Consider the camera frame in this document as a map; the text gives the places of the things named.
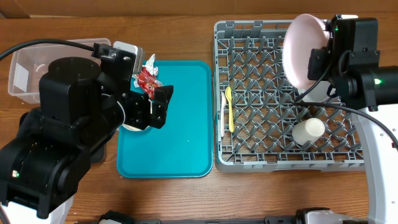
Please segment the red snack wrapper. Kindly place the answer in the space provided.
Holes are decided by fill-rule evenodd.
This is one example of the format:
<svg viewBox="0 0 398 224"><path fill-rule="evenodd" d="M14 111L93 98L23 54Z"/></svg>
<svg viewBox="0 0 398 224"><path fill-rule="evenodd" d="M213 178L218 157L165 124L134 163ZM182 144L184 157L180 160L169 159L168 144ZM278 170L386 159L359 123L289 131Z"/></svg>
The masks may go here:
<svg viewBox="0 0 398 224"><path fill-rule="evenodd" d="M163 86L163 83L157 79L159 68L154 65L155 60L156 56L152 54L142 66L140 74L132 76L134 78L134 86L136 88L140 87L149 95L151 100L154 99L155 89Z"/></svg>

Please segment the grey bowl of rice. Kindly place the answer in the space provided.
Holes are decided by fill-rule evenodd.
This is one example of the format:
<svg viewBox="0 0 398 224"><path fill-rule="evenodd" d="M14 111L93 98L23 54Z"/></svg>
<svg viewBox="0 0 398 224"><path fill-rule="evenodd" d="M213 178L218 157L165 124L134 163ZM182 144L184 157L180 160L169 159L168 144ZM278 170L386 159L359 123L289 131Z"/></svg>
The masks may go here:
<svg viewBox="0 0 398 224"><path fill-rule="evenodd" d="M145 131L145 130L151 128L150 126L147 126L147 127L144 128L144 129L139 129L139 128L136 128L136 127L134 127L134 126L130 126L130 125L128 125L128 124L122 124L122 127L123 127L124 129L128 130L128 131L134 131L134 132L141 132L141 131Z"/></svg>

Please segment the large white round plate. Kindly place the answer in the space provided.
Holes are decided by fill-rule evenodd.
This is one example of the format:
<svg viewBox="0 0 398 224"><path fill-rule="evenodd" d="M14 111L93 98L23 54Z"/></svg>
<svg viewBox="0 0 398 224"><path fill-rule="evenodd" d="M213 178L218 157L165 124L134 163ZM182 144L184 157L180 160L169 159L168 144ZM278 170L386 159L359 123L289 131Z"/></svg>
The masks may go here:
<svg viewBox="0 0 398 224"><path fill-rule="evenodd" d="M290 23L283 43L282 65L293 87L307 89L314 84L307 78L311 51L326 46L329 34L325 21L310 14L301 14Z"/></svg>

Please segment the grey round plate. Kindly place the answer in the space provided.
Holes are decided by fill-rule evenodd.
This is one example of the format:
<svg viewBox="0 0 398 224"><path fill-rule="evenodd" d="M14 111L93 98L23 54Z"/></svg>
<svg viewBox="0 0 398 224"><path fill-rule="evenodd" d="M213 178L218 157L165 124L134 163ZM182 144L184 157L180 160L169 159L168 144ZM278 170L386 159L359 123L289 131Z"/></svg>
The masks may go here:
<svg viewBox="0 0 398 224"><path fill-rule="evenodd" d="M306 85L304 88L299 88L297 89L298 94L301 95L304 93L308 88L310 88L315 81L309 81L308 85ZM328 87L330 86L330 82L328 81L321 81L310 93L308 93L306 96L302 98L302 101L304 102L315 102L315 103L321 103L325 100L327 100L327 90Z"/></svg>

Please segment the pale pink plastic fork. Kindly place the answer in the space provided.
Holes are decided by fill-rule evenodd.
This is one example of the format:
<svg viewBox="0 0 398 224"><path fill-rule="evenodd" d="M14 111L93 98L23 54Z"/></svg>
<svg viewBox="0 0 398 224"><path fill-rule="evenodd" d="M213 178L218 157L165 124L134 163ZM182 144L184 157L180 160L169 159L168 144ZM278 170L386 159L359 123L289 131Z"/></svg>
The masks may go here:
<svg viewBox="0 0 398 224"><path fill-rule="evenodd" d="M220 95L220 97L221 97L221 106L220 106L220 109L221 109L220 123L221 123L221 125L220 125L220 132L221 132L221 137L223 138L224 135L225 135L224 108L226 106L226 97L225 97L225 94L222 91L220 93L221 93L221 95Z"/></svg>

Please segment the yellow plastic spoon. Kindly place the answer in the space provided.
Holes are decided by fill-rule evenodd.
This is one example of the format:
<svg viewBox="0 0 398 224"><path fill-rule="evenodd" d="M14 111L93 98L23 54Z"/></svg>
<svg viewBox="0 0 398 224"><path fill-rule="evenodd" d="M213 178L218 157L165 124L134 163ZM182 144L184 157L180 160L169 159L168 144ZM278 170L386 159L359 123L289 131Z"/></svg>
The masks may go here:
<svg viewBox="0 0 398 224"><path fill-rule="evenodd" d="M225 96L228 102L228 121L229 121L229 131L231 133L234 132L234 119L233 119L233 106L232 106L232 102L233 102L233 95L232 95L232 90L231 87L228 86L225 89Z"/></svg>

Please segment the white ceramic mug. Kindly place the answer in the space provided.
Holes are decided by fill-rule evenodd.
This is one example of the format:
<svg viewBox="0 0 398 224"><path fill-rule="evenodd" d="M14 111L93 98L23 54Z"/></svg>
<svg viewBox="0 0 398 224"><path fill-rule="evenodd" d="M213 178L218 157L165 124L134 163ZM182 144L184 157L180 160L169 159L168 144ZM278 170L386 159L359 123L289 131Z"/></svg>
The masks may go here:
<svg viewBox="0 0 398 224"><path fill-rule="evenodd" d="M299 145L306 142L314 143L325 132L325 125L318 118L310 118L296 124L292 129L292 137Z"/></svg>

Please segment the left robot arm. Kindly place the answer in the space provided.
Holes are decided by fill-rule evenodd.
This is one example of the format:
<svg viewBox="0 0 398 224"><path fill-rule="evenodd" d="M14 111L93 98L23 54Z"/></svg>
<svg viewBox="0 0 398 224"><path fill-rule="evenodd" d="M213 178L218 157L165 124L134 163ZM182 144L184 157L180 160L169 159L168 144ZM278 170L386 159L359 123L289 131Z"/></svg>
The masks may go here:
<svg viewBox="0 0 398 224"><path fill-rule="evenodd" d="M1 206L32 211L34 218L60 223L92 155L123 125L161 128L173 94L157 87L154 99L130 89L131 64L110 74L81 57L53 61L39 81L40 106L24 114L16 137L1 149Z"/></svg>

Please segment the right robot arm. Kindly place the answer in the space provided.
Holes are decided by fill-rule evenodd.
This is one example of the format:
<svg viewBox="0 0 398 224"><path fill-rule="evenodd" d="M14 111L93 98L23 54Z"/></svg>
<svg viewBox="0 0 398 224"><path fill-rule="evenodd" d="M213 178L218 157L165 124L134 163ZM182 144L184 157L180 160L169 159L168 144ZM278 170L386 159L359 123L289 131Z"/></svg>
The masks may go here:
<svg viewBox="0 0 398 224"><path fill-rule="evenodd" d="M369 190L368 223L397 223L397 67L382 67L376 18L310 16L314 36L308 78L328 80L351 112Z"/></svg>

